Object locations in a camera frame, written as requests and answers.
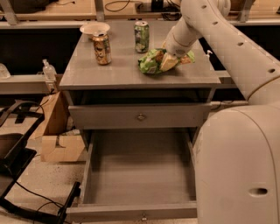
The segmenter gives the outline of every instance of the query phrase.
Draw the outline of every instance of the brown can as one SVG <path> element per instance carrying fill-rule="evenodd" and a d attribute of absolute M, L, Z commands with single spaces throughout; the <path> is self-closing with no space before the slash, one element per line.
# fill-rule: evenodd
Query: brown can
<path fill-rule="evenodd" d="M 105 31 L 96 31 L 93 35 L 94 53 L 97 63 L 107 65 L 111 62 L 109 36 Z"/>

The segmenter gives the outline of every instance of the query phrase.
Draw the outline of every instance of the can lid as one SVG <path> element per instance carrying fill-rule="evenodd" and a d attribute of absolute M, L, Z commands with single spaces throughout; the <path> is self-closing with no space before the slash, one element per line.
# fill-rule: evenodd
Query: can lid
<path fill-rule="evenodd" d="M 138 26 L 146 26 L 148 24 L 148 22 L 146 21 L 137 21 L 135 22 L 135 25 L 138 25 Z"/>
<path fill-rule="evenodd" d="M 93 33 L 94 37 L 99 38 L 99 37 L 104 37 L 107 35 L 106 31 L 95 31 Z"/>

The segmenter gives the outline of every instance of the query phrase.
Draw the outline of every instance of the crumpled bag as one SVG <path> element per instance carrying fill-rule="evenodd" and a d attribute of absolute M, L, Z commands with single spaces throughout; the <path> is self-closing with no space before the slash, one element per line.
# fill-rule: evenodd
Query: crumpled bag
<path fill-rule="evenodd" d="M 149 50 L 138 60 L 138 66 L 143 74 L 161 74 L 178 65 L 193 63 L 194 53 L 190 51 L 186 56 L 178 58 L 170 55 L 164 48 Z"/>

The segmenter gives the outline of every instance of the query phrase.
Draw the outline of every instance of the cabinet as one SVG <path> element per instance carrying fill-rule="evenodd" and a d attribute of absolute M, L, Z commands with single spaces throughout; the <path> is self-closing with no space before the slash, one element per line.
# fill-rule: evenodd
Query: cabinet
<path fill-rule="evenodd" d="M 88 144 L 72 221 L 196 217 L 189 129 L 207 119 L 220 80 L 197 42 L 195 63 L 164 74 L 140 73 L 133 21 L 111 21 L 112 62 L 98 66 L 82 35 L 60 82 L 74 124 Z M 149 21 L 150 49 L 176 22 Z"/>

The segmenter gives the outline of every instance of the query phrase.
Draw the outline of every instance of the drawer knob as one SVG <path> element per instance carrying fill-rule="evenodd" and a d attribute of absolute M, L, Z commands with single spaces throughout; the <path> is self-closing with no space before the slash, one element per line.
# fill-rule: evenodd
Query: drawer knob
<path fill-rule="evenodd" d="M 147 118 L 147 116 L 146 115 L 143 115 L 143 114 L 139 114 L 138 116 L 137 116 L 137 120 L 138 121 L 143 121 L 143 120 L 145 120 Z"/>

